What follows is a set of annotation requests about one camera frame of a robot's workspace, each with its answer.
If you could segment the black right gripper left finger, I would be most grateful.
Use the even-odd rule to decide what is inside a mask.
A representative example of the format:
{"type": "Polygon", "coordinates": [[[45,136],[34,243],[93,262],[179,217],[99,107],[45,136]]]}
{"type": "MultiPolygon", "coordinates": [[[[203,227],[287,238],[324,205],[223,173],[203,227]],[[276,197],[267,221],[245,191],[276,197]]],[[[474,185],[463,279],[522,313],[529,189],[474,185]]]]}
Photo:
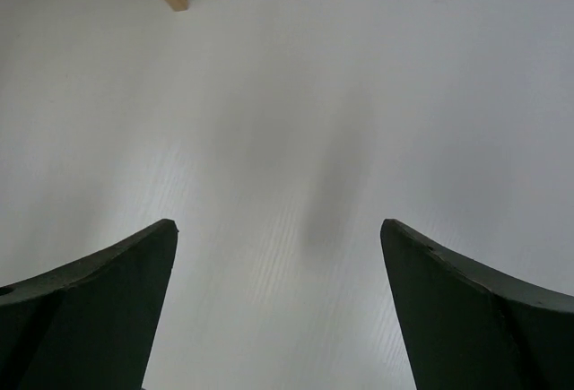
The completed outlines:
{"type": "Polygon", "coordinates": [[[160,220],[1,289],[3,389],[140,389],[178,244],[160,220]]]}

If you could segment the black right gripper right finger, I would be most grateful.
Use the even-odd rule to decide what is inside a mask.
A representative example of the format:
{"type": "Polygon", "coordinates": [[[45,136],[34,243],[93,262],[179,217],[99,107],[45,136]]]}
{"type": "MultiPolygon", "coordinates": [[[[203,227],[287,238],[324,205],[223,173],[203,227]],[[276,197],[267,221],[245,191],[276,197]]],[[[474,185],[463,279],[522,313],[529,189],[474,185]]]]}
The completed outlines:
{"type": "Polygon", "coordinates": [[[380,239],[419,389],[571,389],[573,298],[387,219],[380,239]]]}

